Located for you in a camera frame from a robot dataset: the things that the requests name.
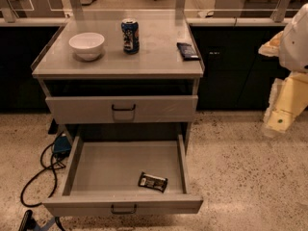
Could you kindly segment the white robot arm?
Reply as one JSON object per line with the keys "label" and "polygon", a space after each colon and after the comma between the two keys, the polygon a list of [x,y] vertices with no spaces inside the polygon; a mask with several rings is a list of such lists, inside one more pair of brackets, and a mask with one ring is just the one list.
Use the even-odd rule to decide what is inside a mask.
{"label": "white robot arm", "polygon": [[283,31],[263,44],[258,53],[277,57],[290,74],[276,78],[269,94],[263,131],[273,137],[285,133],[308,107],[308,5],[300,8]]}

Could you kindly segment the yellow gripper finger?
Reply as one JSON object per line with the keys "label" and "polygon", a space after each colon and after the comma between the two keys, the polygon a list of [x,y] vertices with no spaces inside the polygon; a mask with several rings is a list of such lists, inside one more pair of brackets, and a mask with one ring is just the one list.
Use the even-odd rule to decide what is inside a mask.
{"label": "yellow gripper finger", "polygon": [[282,35],[283,32],[279,32],[268,42],[262,44],[258,50],[258,53],[266,57],[278,57]]}
{"label": "yellow gripper finger", "polygon": [[269,106],[264,115],[265,133],[285,133],[307,107],[307,73],[291,72],[284,80],[276,78],[271,86]]}

